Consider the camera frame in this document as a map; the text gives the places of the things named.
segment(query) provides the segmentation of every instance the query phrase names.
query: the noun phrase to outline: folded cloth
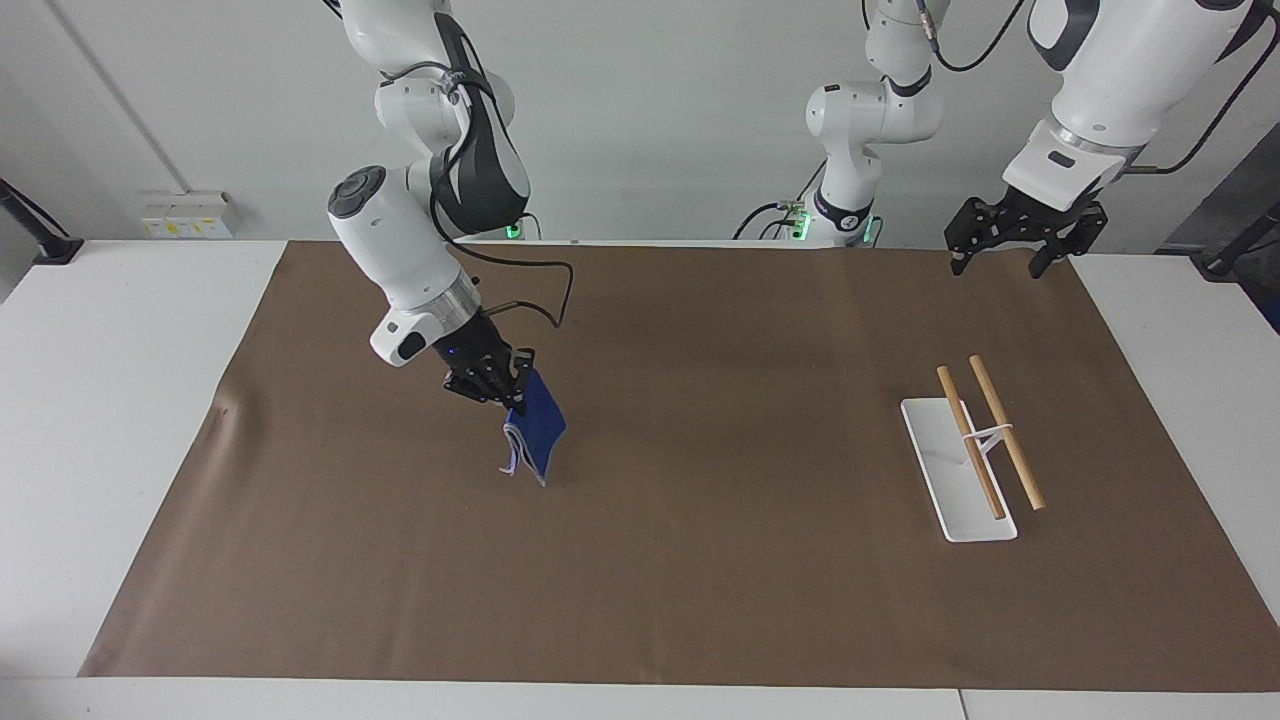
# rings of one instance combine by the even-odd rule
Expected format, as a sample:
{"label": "folded cloth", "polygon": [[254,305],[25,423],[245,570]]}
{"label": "folded cloth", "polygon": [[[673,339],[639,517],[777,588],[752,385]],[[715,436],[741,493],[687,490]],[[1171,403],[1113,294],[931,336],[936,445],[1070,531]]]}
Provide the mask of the folded cloth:
{"label": "folded cloth", "polygon": [[511,443],[511,462],[502,471],[508,475],[516,474],[516,468],[524,461],[538,482],[547,487],[547,470],[552,462],[552,450],[556,442],[564,434],[564,415],[561,414],[559,405],[552,397],[547,383],[543,382],[538,370],[530,370],[529,383],[525,387],[525,414],[520,415],[515,410],[507,411],[507,421],[502,425],[507,442]]}

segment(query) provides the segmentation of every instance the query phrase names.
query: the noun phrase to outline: wooden stick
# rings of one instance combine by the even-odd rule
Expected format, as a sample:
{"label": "wooden stick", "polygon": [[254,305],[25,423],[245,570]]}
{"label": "wooden stick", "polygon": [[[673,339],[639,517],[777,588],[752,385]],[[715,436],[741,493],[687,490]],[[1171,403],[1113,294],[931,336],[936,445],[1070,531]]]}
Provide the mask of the wooden stick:
{"label": "wooden stick", "polygon": [[[996,386],[992,384],[991,375],[987,374],[987,365],[977,355],[969,357],[969,364],[973,365],[973,372],[978,375],[978,384],[982,386],[982,395],[987,397],[987,405],[991,406],[991,414],[996,418],[996,424],[1007,425],[1009,414],[1005,413],[1005,404],[996,395]],[[1027,462],[1027,455],[1023,454],[1023,446],[1018,442],[1018,436],[1014,434],[1012,428],[1005,429],[1005,445],[1009,446],[1009,456],[1014,460],[1018,479],[1021,480],[1023,489],[1027,491],[1027,500],[1032,501],[1032,510],[1043,510],[1044,496],[1041,495],[1039,486],[1036,483],[1036,475],[1032,474],[1032,466]]]}
{"label": "wooden stick", "polygon": [[[972,433],[973,427],[969,425],[969,420],[965,418],[964,406],[960,405],[960,393],[956,392],[956,383],[951,378],[951,370],[946,365],[938,368],[938,379],[942,380],[942,392],[947,395],[947,401],[951,402],[951,414],[956,418],[956,427],[960,428],[960,434],[966,436]],[[991,505],[992,516],[997,520],[1004,520],[1005,509],[1000,505],[996,483],[991,480],[991,474],[987,473],[987,461],[978,448],[978,441],[966,437],[964,438],[964,447],[969,451],[969,461],[973,462],[973,469],[978,473],[978,480],[982,482],[982,491],[987,493],[987,503]]]}

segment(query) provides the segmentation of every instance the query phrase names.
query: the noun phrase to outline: white robotic arm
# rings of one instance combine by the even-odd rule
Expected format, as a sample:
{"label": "white robotic arm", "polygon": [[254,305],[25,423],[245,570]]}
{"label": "white robotic arm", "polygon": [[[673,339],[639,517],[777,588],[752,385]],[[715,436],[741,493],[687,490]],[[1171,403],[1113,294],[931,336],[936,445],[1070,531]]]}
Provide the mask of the white robotic arm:
{"label": "white robotic arm", "polygon": [[1028,29],[1062,87],[1005,170],[1005,197],[970,197],[947,225],[952,270],[1009,241],[1043,242],[1033,277],[1088,251],[1107,222],[1098,193],[1210,67],[1257,29],[1242,28],[1249,10],[1249,0],[1037,0]]}
{"label": "white robotic arm", "polygon": [[338,238],[390,305],[370,343],[396,366],[431,347],[451,369],[447,389],[522,411],[534,354],[503,342],[445,249],[525,211],[529,177],[506,127],[511,88],[485,72],[448,0],[340,9],[352,46],[385,78],[379,120],[424,155],[407,168],[356,170],[329,197]]}
{"label": "white robotic arm", "polygon": [[[936,23],[947,5],[928,0]],[[867,59],[883,77],[819,87],[805,111],[809,132],[827,151],[822,182],[804,197],[808,238],[823,243],[861,237],[882,172],[868,145],[928,140],[942,123],[942,100],[931,85],[933,56],[914,0],[878,0],[870,26]]]}

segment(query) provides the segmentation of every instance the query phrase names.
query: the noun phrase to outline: brown mat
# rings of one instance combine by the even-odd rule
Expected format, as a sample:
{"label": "brown mat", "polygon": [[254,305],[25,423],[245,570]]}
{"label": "brown mat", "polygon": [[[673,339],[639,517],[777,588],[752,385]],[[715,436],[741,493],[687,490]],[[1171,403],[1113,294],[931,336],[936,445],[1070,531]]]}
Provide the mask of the brown mat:
{"label": "brown mat", "polygon": [[[83,675],[1280,691],[1280,630],[1070,266],[911,251],[522,249],[572,322],[503,315],[570,421],[550,487],[502,413],[366,346],[293,243]],[[550,270],[472,266],[490,304]],[[899,414],[991,368],[1048,498],[943,541]]]}

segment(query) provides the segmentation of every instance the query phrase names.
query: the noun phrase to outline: white table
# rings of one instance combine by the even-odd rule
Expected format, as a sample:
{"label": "white table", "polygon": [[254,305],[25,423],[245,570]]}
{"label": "white table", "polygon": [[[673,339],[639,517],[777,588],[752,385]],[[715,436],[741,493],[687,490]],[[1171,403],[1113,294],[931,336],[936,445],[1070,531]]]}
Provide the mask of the white table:
{"label": "white table", "polygon": [[[0,305],[0,720],[1280,717],[1280,693],[74,679],[283,247],[90,243]],[[1075,264],[1280,618],[1280,338],[1184,260]]]}

